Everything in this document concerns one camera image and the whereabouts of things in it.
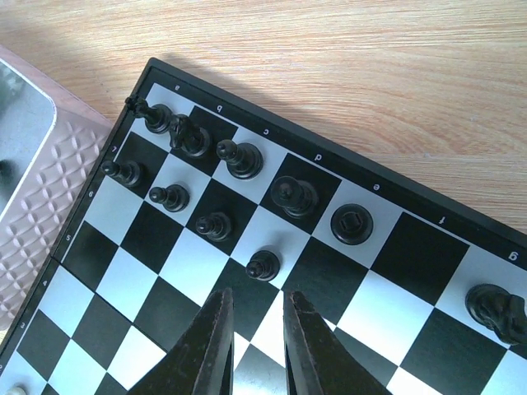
wooden table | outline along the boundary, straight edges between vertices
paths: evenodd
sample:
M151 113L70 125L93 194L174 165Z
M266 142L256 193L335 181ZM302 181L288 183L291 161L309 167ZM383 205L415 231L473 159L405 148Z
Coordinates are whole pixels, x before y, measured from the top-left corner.
M154 56L527 232L525 0L0 0L111 120Z

chess piece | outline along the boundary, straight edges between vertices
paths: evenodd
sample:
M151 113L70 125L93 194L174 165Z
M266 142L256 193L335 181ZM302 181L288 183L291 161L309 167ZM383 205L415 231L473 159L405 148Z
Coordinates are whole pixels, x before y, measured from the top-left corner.
M194 124L186 115L175 115L169 126L170 147L182 150L191 158L200 158L207 154L212 145L209 133Z
M166 188L154 187L148 193L150 200L162 204L170 212L182 211L189 204L189 192L181 185L173 184Z
M293 218L308 216L318 204L313 186L290 176L279 177L271 185L271 199Z
M364 243L373 231L373 218L363 206L345 204L331 217L331 231L338 241L348 245Z
M102 171L125 187L136 187L141 183L142 167L137 162L127 160L122 165L106 160L101 165Z
M211 241L223 241L231 235L231 219L223 212L213 212L198 218L196 231Z
M502 342L527 345L525 299L500 286L480 284L469 290L465 306L477 323L494 331Z
M22 387L13 387L9 389L5 395L26 395L27 392Z
M252 179L264 164L259 149L248 142L236 144L232 140L223 140L218 142L216 153L226 162L229 173L237 179Z
M245 267L245 273L250 278L260 281L271 281L280 271L278 257L268 250L255 253Z
M136 119L143 118L147 129L155 134L168 131L172 111L162 104L150 107L146 100L139 95L132 95L125 100L126 108L132 111Z

